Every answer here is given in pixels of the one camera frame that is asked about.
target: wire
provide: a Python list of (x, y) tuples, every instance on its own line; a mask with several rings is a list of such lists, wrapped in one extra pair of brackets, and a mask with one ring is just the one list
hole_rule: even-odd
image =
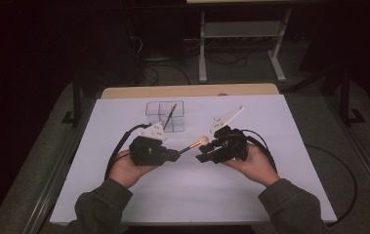
[(124, 134), (124, 136), (118, 142), (117, 146), (115, 146), (115, 149), (114, 149), (114, 151), (111, 154), (111, 157), (109, 157), (109, 160), (108, 160), (108, 163), (107, 163), (107, 167), (105, 169), (104, 180), (108, 179), (109, 172), (111, 171), (112, 166), (119, 159), (119, 158), (117, 158), (118, 152), (120, 152), (121, 147), (123, 147), (124, 143), (126, 142), (126, 140), (128, 139), (128, 137), (130, 136), (130, 134), (134, 130), (136, 130), (136, 129), (139, 129), (139, 128), (145, 129), (145, 128), (149, 127), (149, 126), (150, 125), (140, 124), (140, 125), (137, 125), (137, 126), (133, 127), (130, 131), (128, 131), (128, 132), (126, 132)]
[(315, 145), (305, 144), (305, 146), (306, 147), (310, 147), (310, 148), (321, 150), (322, 152), (324, 152), (324, 153), (330, 155), (331, 157), (333, 157), (334, 159), (336, 159), (338, 162), (340, 162), (347, 169), (347, 171), (349, 171), (349, 175), (352, 178), (352, 183), (353, 183), (353, 186), (354, 186), (354, 192), (353, 192), (351, 204), (349, 205), (349, 208), (346, 210), (346, 212), (342, 216), (340, 216), (340, 218), (337, 219), (337, 221), (335, 221), (333, 223), (330, 223), (330, 224), (327, 224), (327, 226), (332, 227), (332, 226), (336, 225), (337, 223), (341, 222), (344, 218), (346, 218), (346, 216), (349, 215), (349, 213), (351, 212), (352, 208), (354, 207), (355, 201), (357, 199), (357, 180), (355, 179), (355, 175), (352, 173), (352, 171), (349, 168), (349, 166), (347, 166), (347, 164), (345, 162), (343, 162), (343, 160), (341, 160), (339, 157), (337, 157), (333, 153), (329, 152), (326, 149), (323, 149), (323, 148), (320, 148), (318, 146), (315, 146)]
[[(148, 72), (146, 71), (146, 69), (149, 69), (149, 70), (153, 71), (153, 72), (155, 73), (155, 76), (151, 76), (150, 74), (148, 74)], [(158, 74), (158, 72), (157, 72), (154, 68), (151, 68), (151, 67), (149, 67), (149, 66), (146, 66), (146, 67), (144, 68), (144, 75), (146, 75), (146, 76), (148, 76), (148, 77), (150, 77), (150, 78), (153, 78), (153, 79), (154, 79), (154, 81), (153, 81), (153, 82), (150, 82), (150, 81), (149, 81), (149, 83), (150, 83), (150, 85), (149, 85), (149, 86), (154, 86), (155, 84), (158, 84), (159, 74)]]
[(178, 67), (174, 66), (174, 65), (169, 65), (169, 64), (152, 64), (152, 65), (149, 65), (149, 66), (165, 66), (165, 67), (172, 67), (172, 68), (175, 68), (175, 69), (179, 70), (179, 71), (184, 75), (184, 77), (185, 77), (185, 78), (186, 78), (186, 80), (187, 80), (187, 84), (188, 84), (188, 85), (191, 85), (191, 83), (190, 83), (190, 79), (189, 79), (189, 78), (188, 78), (188, 76), (185, 74), (185, 72), (184, 72), (184, 71), (182, 71), (180, 68), (178, 68)]
[(251, 131), (251, 130), (241, 130), (241, 131), (242, 131), (242, 132), (249, 132), (249, 133), (251, 133), (251, 134), (254, 134), (254, 135), (258, 136), (258, 137), (262, 140), (262, 142), (264, 143), (265, 148), (266, 148), (267, 150), (269, 150), (269, 149), (267, 148), (267, 143), (266, 143), (266, 142), (265, 142), (265, 140), (261, 137), (261, 135), (259, 135), (259, 134), (255, 133), (254, 131)]
[(217, 64), (220, 64), (220, 65), (228, 65), (228, 66), (232, 66), (232, 67), (244, 67), (248, 64), (248, 57), (250, 56), (250, 54), (247, 54), (246, 56), (243, 56), (242, 54), (241, 57), (237, 56), (236, 54), (230, 54), (232, 56), (235, 57), (235, 60), (227, 60), (225, 58), (222, 58), (221, 55), (213, 55), (213, 54), (207, 54), (206, 55), (206, 58), (213, 62), (213, 63), (217, 63)]
[(136, 51), (135, 53), (133, 53), (133, 55), (134, 55), (135, 57), (138, 57), (138, 56), (139, 56), (140, 51), (141, 51), (141, 50), (142, 50), (142, 48), (143, 48), (143, 41), (142, 41), (142, 39), (140, 39), (139, 37), (136, 37), (136, 36), (131, 36), (130, 38), (131, 38), (131, 39), (138, 40), (138, 41), (140, 42), (140, 46), (139, 46), (139, 48), (137, 49), (137, 51)]
[(133, 153), (135, 153), (135, 152), (130, 152), (130, 153), (128, 153), (128, 154), (124, 154), (123, 156), (120, 156), (120, 157), (118, 157), (118, 158), (116, 158), (116, 159), (114, 159), (114, 161), (113, 161), (113, 165), (118, 161), (118, 160), (120, 160), (120, 159), (122, 159), (122, 158), (124, 158), (124, 157), (127, 157), (127, 156), (130, 156), (131, 154), (133, 154)]

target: gray floor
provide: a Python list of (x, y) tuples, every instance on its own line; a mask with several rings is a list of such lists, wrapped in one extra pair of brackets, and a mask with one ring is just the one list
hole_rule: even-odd
[[(306, 42), (299, 42), (284, 43), (281, 47), (279, 60), (287, 77), (287, 82), (283, 84), (276, 81), (267, 59), (266, 45), (254, 43), (249, 48), (252, 53), (211, 53), (209, 58), (213, 60), (207, 61), (208, 84), (270, 82), (276, 84), (280, 90), (289, 88), (309, 76), (308, 73), (298, 70), (307, 46)], [(240, 67), (218, 64), (218, 61), (223, 62), (225, 59), (229, 62), (235, 58), (243, 58), (233, 64)], [(197, 56), (180, 61), (166, 60), (157, 64), (158, 66), (151, 68), (157, 70), (160, 86), (186, 85), (186, 78), (180, 70), (187, 75), (192, 85), (199, 84)], [(160, 66), (160, 64), (175, 65), (180, 70), (171, 66)], [(154, 75), (154, 71), (150, 69), (147, 69), (147, 73)], [(154, 78), (148, 77), (142, 85), (148, 86), (152, 81)], [(370, 100), (360, 87), (351, 84), (350, 107), (358, 109), (367, 123), (353, 124), (351, 128), (346, 128), (337, 115), (338, 95), (323, 97), (318, 92), (321, 82), (317, 81), (298, 93), (286, 95), (286, 99), (304, 143), (310, 145), (308, 146), (309, 156), (338, 217), (349, 208), (354, 186), (350, 173), (332, 155), (341, 159), (357, 180), (355, 204), (349, 215), (334, 228), (340, 233), (370, 233), (370, 171), (367, 170), (370, 167), (366, 166), (367, 160), (361, 158), (361, 155), (366, 155), (370, 162)], [(72, 108), (71, 94), (70, 86), (62, 91), (50, 119), (5, 199), (0, 209), (0, 233), (22, 233), (24, 230), (25, 233), (30, 233), (30, 230), (36, 232), (41, 225), (43, 225), (43, 233), (54, 231), (48, 222), (38, 222), (37, 225), (27, 224), (30, 220), (33, 221), (31, 215), (35, 208), (42, 210), (42, 206), (53, 207), (53, 201), (43, 203), (43, 195), (48, 193), (47, 183), (55, 177), (53, 172), (62, 157), (62, 151), (70, 142), (79, 140), (76, 129), (61, 123), (65, 112)], [(91, 102), (83, 99), (85, 106)], [(88, 115), (91, 109), (84, 107), (83, 111), (84, 115)], [(358, 147), (354, 137), (360, 140)], [(65, 164), (61, 172), (64, 174), (68, 168), (69, 165)], [(63, 179), (64, 176), (58, 177), (57, 181), (63, 181)], [(50, 192), (54, 193), (57, 190), (50, 189)], [(255, 230), (257, 233), (274, 233), (273, 228), (266, 224), (256, 225)]]

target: clear plastic container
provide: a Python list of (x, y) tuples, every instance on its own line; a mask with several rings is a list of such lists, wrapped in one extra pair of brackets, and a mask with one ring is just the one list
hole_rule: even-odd
[(150, 124), (160, 123), (165, 133), (185, 130), (185, 107), (182, 100), (148, 102), (145, 115)]

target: sleeve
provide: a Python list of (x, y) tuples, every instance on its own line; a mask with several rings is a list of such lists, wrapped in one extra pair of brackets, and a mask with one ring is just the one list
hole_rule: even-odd
[(259, 199), (278, 234), (331, 233), (321, 219), (318, 198), (287, 179), (268, 187)]
[(92, 192), (83, 193), (75, 204), (76, 220), (64, 233), (119, 233), (122, 213), (133, 193), (108, 179)]

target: white table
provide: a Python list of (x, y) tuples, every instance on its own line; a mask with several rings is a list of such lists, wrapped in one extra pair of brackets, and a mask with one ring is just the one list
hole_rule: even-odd
[[(256, 85), (198, 86), (212, 94), (246, 89)], [(142, 97), (158, 90), (176, 88), (121, 88), (120, 93), (139, 89), (139, 97), (100, 99), (68, 173), (51, 221), (68, 223), (75, 219), (78, 196), (100, 186), (107, 161), (125, 132), (146, 122), (145, 106), (149, 101), (182, 100), (185, 103), (185, 131), (170, 133), (163, 145), (181, 150), (200, 136), (213, 136), (209, 128), (213, 118), (243, 105), (245, 109), (230, 122), (232, 128), (252, 130), (266, 140), (278, 173), (313, 193), (321, 202), (322, 219), (336, 220), (320, 180), (304, 147), (300, 133), (282, 95)], [(127, 148), (139, 130), (132, 133)], [(264, 190), (239, 172), (222, 164), (201, 164), (194, 157), (197, 148), (186, 152), (176, 163), (167, 162), (149, 173), (131, 188), (134, 196), (123, 213), (127, 225), (173, 224), (242, 224), (268, 221), (258, 195)]]

